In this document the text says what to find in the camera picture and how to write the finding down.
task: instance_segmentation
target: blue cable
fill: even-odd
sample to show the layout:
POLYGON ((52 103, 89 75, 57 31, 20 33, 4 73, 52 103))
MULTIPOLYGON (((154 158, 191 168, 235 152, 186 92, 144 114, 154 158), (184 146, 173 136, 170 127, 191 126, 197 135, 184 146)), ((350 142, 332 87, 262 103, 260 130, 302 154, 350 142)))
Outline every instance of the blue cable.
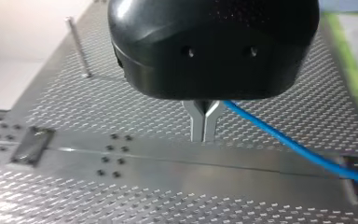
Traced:
POLYGON ((256 118, 255 116, 249 114, 248 112, 244 111, 243 109, 238 107, 233 102, 224 101, 224 104, 229 109, 233 110, 234 112, 239 114, 244 119, 250 120, 255 126, 259 127, 266 133, 269 133, 270 135, 272 135, 273 137, 278 139, 281 143, 287 145, 292 150, 294 150, 296 153, 300 154, 301 156, 308 159, 309 161, 312 161, 313 163, 316 163, 316 164, 322 166, 324 169, 326 169, 332 173, 335 173, 335 174, 340 175, 345 178, 353 179, 358 182, 358 172, 357 171, 353 171, 346 167, 340 166, 340 165, 322 157, 321 155, 318 155, 318 154, 310 151, 309 149, 301 146, 299 143, 297 143, 290 137, 284 135, 280 131, 269 126, 266 122, 262 121, 261 119, 256 118))

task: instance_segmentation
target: metal table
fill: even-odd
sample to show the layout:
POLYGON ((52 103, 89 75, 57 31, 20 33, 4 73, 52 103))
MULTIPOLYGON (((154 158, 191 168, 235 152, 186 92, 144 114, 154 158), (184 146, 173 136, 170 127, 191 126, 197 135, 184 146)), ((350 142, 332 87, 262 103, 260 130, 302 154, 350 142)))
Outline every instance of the metal table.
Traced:
MULTIPOLYGON (((105 4, 77 25, 0 124, 0 223, 358 223, 341 179, 226 110, 214 143, 190 142, 180 102, 133 90, 105 4), (36 166, 11 158, 31 126, 55 134, 36 166)), ((358 156, 358 109, 321 26, 296 85, 239 104, 332 159, 358 156)))

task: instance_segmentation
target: green edge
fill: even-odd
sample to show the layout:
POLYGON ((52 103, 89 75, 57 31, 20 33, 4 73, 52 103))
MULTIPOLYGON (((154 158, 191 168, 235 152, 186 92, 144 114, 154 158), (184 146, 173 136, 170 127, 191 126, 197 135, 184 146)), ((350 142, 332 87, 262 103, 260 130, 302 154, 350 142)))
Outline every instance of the green edge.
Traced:
POLYGON ((344 66, 344 71, 347 76, 347 80, 349 81, 351 93, 355 97, 356 103, 358 104, 358 63, 351 53, 351 48, 346 40, 337 15, 333 13, 326 13, 324 14, 324 17, 327 19, 330 29, 332 30, 336 49, 344 66))

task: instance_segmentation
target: robot end effector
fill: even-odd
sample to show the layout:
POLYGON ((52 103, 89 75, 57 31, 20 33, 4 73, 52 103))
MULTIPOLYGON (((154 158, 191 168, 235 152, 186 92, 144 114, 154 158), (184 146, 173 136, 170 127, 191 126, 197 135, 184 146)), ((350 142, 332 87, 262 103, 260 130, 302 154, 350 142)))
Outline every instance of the robot end effector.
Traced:
POLYGON ((127 81, 183 101, 193 141, 213 141, 219 100, 287 91, 319 23, 318 0, 111 0, 108 14, 127 81))

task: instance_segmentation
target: metal pin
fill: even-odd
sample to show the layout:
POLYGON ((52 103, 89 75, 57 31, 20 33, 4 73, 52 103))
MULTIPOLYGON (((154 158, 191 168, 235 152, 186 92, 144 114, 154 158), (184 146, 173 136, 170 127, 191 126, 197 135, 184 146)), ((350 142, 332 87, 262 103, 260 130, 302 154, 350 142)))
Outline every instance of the metal pin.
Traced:
POLYGON ((202 142, 205 114, 197 101, 183 101, 183 107, 191 117, 191 141, 202 142))
POLYGON ((217 120, 225 112, 226 106, 222 101, 214 101, 205 114, 204 142, 213 142, 216 133, 217 120))
POLYGON ((79 33, 76 29, 76 25, 74 22, 74 18, 72 17, 67 17, 65 19, 68 28, 72 34, 72 37, 74 38, 75 41, 75 47, 76 47, 76 51, 77 51, 77 55, 79 57, 79 60, 82 64, 82 68, 83 68, 83 72, 85 73, 83 76, 84 77, 92 77, 92 73, 90 71, 90 65, 86 60, 86 53, 83 50, 83 46, 81 45, 81 41, 80 41, 80 36, 79 33))

